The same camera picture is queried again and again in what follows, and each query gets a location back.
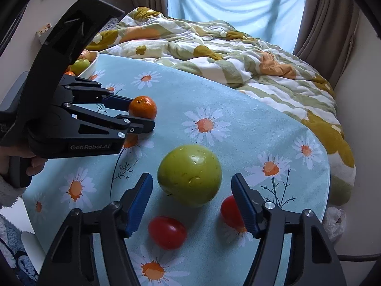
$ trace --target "human hand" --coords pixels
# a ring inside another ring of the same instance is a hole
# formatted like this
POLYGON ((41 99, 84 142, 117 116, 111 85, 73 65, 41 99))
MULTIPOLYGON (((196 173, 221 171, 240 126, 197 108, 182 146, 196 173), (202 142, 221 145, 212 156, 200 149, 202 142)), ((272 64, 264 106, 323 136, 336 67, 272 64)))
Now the human hand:
POLYGON ((17 145, 17 146, 0 146, 0 175, 6 176, 9 169, 9 157, 18 156, 22 158, 31 158, 32 165, 26 169, 26 174, 28 176, 36 175, 40 173, 47 159, 37 157, 31 152, 27 145, 17 145))

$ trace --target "table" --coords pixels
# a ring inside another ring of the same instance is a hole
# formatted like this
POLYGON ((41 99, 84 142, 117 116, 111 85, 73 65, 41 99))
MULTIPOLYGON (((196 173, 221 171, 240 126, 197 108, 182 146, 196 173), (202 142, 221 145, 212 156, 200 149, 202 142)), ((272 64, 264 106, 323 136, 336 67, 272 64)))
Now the table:
MULTIPOLYGON (((102 209, 134 186, 142 172, 152 174, 154 190, 139 230, 126 245, 144 286, 243 284, 258 241, 228 227, 220 217, 220 205, 231 195, 230 180, 235 173, 242 173, 264 198, 278 201, 285 210, 310 208, 322 219, 329 164, 323 146, 305 126, 236 90, 183 71, 108 55, 100 55, 97 63, 94 77, 103 87, 123 96, 146 95, 155 100, 156 127, 152 134, 127 136, 117 166, 118 155, 47 162, 23 196, 45 251, 70 209, 102 209), (197 124, 200 120, 207 123, 197 124), (156 181, 163 157, 175 147, 192 143, 210 148, 222 165, 218 194, 196 209, 168 197, 156 181), (276 200, 271 178, 279 183, 276 200), (147 225, 160 215, 181 221, 188 230, 184 245, 174 252, 161 250, 149 238, 147 225)), ((99 110, 96 105, 86 107, 99 110)), ((112 116, 120 113, 100 110, 112 116)), ((98 235, 94 235, 94 244, 100 283, 108 285, 98 235)), ((283 285, 289 249, 287 235, 276 285, 283 285)))

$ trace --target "metal screw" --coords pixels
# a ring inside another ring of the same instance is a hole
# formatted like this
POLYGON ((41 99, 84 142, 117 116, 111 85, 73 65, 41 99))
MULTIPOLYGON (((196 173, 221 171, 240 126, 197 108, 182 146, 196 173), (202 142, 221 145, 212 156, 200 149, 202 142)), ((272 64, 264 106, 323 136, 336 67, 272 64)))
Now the metal screw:
POLYGON ((307 209, 304 211, 304 214, 306 214, 308 217, 312 217, 314 215, 314 212, 310 209, 307 209))
POLYGON ((72 209, 70 212, 70 215, 72 216, 78 215, 80 211, 81 211, 80 209, 72 209))
POLYGON ((120 207, 120 203, 118 201, 113 201, 108 206, 112 209, 117 209, 118 207, 120 207))
POLYGON ((275 208, 275 204, 272 203, 271 201, 268 201, 268 202, 265 202, 264 207, 269 210, 272 210, 273 208, 275 208))

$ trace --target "daisy flower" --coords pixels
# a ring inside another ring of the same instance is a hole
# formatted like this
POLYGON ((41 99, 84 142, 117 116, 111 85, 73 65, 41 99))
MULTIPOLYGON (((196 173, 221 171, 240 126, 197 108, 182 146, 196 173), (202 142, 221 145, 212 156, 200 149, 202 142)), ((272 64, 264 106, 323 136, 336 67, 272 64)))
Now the daisy flower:
POLYGON ((69 208, 74 207, 83 208, 85 203, 89 208, 92 208, 89 198, 86 193, 94 193, 96 189, 90 177, 87 177, 88 169, 78 168, 77 174, 69 174, 65 177, 67 185, 60 188, 60 191, 64 194, 61 198, 62 202, 69 202, 69 208))
POLYGON ((215 138, 222 142, 224 138, 227 138, 225 132, 229 129, 230 122, 218 121, 223 115, 220 110, 216 110, 211 114, 210 107, 205 110, 202 107, 196 108, 197 114, 193 112, 186 112, 185 116, 192 119, 192 121, 183 122, 184 127, 188 127, 184 130, 185 133, 190 133, 190 138, 196 139, 196 143, 200 144, 204 137, 208 141, 210 146, 215 145, 215 138))
POLYGON ((41 193, 37 193, 33 198, 34 204, 34 216, 33 222, 43 222, 46 219, 46 209, 45 209, 45 196, 41 193))
POLYGON ((160 78, 160 73, 151 72, 148 73, 143 72, 142 74, 139 74, 138 77, 134 77, 136 81, 133 81, 131 84, 135 84, 135 86, 138 86, 138 89, 142 89, 145 85, 147 85, 148 88, 152 87, 152 83, 158 83, 159 81, 157 78, 160 78))
POLYGON ((246 228, 234 229, 227 224, 224 224, 223 230, 226 243, 236 240, 238 247, 244 247, 246 245, 246 240, 249 240, 249 242, 253 241, 253 235, 250 232, 247 232, 246 228))
POLYGON ((154 142, 148 139, 148 134, 128 133, 124 140, 121 158, 134 154, 137 159, 143 157, 143 148, 153 148, 154 142))
POLYGON ((250 168, 245 168, 246 172, 251 173, 245 177, 245 180, 250 186, 255 186, 263 182, 267 178, 275 178, 281 180, 281 175, 286 175, 290 168, 288 165, 290 160, 288 158, 276 155, 274 158, 270 154, 266 155, 265 152, 258 155, 261 166, 254 165, 250 168))
POLYGON ((95 79, 100 79, 101 77, 103 77, 104 73, 106 72, 106 70, 96 70, 92 76, 89 77, 89 80, 95 80, 95 79))
POLYGON ((144 245, 140 245, 140 255, 129 252, 132 265, 142 286, 181 286, 171 277, 188 276, 185 271, 171 271, 172 267, 184 261, 184 257, 173 258, 172 251, 166 251, 160 256, 160 248, 155 245, 148 253, 144 245))
POLYGON ((298 151, 295 159, 303 157, 302 165, 306 163, 307 168, 310 170, 314 168, 314 162, 321 161, 320 155, 323 152, 320 150, 319 143, 317 143, 315 139, 309 138, 307 135, 306 138, 302 136, 300 138, 296 138, 292 148, 298 151))
POLYGON ((123 84, 112 84, 112 83, 110 83, 108 85, 105 85, 105 88, 114 92, 115 94, 117 94, 119 91, 123 90, 124 86, 125 85, 123 85, 123 84))

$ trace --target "tangerine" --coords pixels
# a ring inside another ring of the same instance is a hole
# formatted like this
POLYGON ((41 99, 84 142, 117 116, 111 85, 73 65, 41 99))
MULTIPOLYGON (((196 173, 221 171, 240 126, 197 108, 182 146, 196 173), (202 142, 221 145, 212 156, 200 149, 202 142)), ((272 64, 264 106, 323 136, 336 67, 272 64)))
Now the tangerine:
POLYGON ((140 96, 131 101, 128 113, 136 117, 155 119, 157 107, 155 101, 150 97, 140 96))

